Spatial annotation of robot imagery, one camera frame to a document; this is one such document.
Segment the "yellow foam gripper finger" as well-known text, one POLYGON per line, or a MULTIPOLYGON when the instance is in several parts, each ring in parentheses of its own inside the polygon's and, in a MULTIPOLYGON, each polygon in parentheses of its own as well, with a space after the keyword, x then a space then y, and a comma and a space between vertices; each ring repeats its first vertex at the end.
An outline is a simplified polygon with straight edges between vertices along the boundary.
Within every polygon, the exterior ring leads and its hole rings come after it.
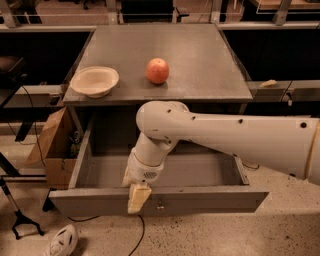
POLYGON ((131 184, 129 189, 128 213, 138 213, 147 201, 152 190, 148 184, 131 184))
POLYGON ((124 177, 122 180, 122 186, 123 187, 129 187, 131 185, 131 177, 129 175, 129 169, 125 169, 124 177))

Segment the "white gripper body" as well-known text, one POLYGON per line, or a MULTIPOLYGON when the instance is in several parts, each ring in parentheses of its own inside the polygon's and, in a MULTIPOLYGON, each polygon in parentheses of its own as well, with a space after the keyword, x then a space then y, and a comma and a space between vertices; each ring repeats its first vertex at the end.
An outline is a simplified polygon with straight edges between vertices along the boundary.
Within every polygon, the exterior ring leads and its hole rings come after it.
POLYGON ((135 153, 136 150, 132 149, 126 167, 129 169, 131 184, 151 184, 157 181, 164 169, 164 163, 161 163, 158 166, 148 166, 142 163, 136 157, 135 153))

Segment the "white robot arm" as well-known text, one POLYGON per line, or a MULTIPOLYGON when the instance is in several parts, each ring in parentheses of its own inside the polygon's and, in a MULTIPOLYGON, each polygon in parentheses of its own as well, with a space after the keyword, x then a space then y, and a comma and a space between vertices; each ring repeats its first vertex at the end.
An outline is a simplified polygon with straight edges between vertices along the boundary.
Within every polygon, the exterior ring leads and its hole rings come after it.
POLYGON ((142 209, 181 140, 320 184, 317 118, 199 114, 181 102, 151 101, 139 108, 136 124, 140 135, 122 182, 129 188, 130 214, 142 209))

